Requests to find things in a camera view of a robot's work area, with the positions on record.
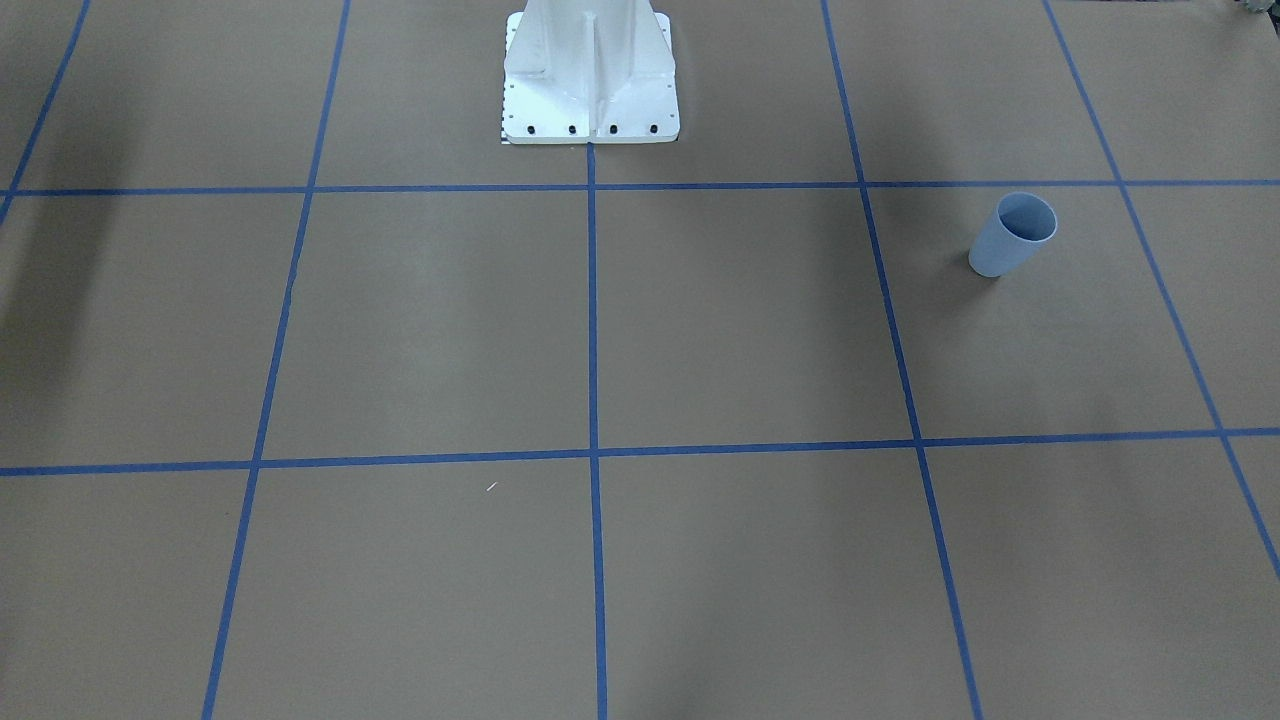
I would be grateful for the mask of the blue cup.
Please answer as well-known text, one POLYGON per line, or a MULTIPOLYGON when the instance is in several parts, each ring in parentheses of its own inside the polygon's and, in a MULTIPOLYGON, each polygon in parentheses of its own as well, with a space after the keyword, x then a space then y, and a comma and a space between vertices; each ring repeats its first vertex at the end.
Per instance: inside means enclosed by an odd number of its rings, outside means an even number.
POLYGON ((972 243, 969 266, 984 278, 1004 277, 1033 258, 1057 231, 1057 213, 1041 196, 1006 193, 972 243))

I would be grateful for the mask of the white pedestal column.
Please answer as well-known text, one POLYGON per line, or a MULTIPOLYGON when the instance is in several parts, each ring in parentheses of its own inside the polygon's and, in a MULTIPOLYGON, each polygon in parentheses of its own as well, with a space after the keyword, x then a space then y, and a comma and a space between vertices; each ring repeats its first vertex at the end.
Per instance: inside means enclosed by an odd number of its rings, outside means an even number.
POLYGON ((652 3, 529 1, 504 41, 503 142, 678 140, 672 24, 652 3))

